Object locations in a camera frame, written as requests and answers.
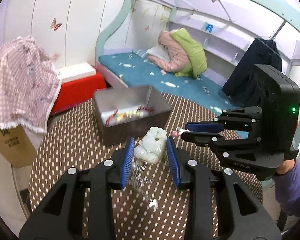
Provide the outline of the purple sleeve right forearm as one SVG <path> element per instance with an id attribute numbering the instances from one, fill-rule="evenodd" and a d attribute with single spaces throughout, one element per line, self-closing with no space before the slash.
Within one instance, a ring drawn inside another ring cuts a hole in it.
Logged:
<path id="1" fill-rule="evenodd" d="M 289 216 L 300 217 L 300 165 L 295 160 L 294 168 L 286 174 L 273 176 L 275 198 L 281 210 Z"/>

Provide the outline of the right hand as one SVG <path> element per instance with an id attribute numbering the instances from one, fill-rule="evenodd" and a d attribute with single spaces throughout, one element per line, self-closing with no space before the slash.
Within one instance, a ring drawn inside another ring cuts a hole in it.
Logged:
<path id="1" fill-rule="evenodd" d="M 295 160 L 290 159 L 290 160 L 285 160 L 280 167 L 277 169 L 277 174 L 283 175 L 291 171 L 295 166 Z"/>

